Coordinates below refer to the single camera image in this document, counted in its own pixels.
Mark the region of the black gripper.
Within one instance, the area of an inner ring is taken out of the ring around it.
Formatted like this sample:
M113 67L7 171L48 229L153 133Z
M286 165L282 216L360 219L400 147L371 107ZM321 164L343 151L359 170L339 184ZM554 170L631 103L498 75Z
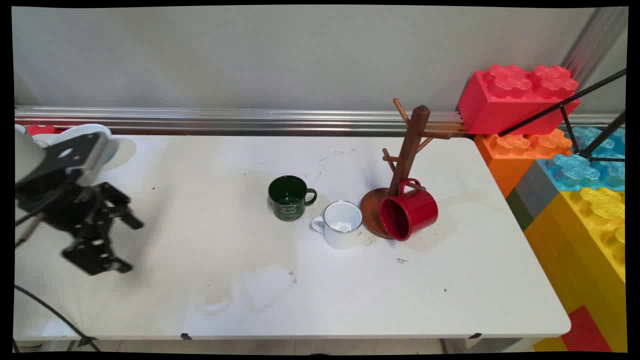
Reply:
M108 182L94 186L58 184L28 186L23 182L14 189L18 208L26 212L16 220L16 226L32 221L16 239L26 243L40 223L71 234L73 242L62 249L61 256L87 275L133 270L133 265L121 259L112 249L109 219L119 218L133 230L144 227L130 207L131 198Z

